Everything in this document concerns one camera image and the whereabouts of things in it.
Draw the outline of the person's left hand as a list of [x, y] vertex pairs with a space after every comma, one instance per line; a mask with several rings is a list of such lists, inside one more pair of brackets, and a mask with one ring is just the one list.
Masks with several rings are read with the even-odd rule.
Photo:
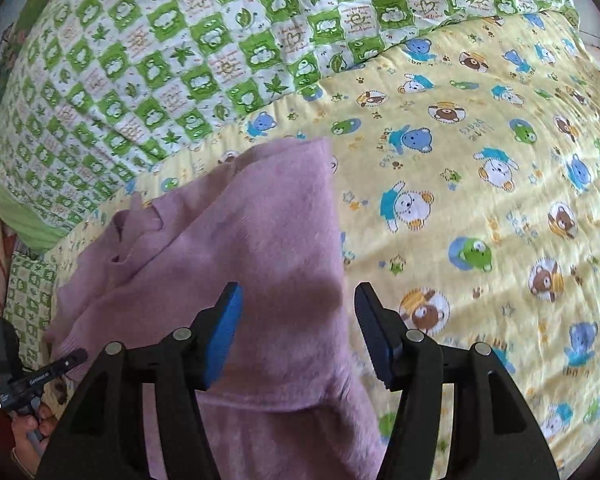
[[[28, 478], [34, 478], [58, 420], [45, 403], [40, 404], [36, 416], [23, 416], [17, 412], [11, 412], [10, 416], [12, 416], [12, 434], [15, 439], [12, 458]], [[28, 437], [28, 434], [34, 434], [36, 430], [42, 434], [42, 440], [38, 445], [39, 450]]]

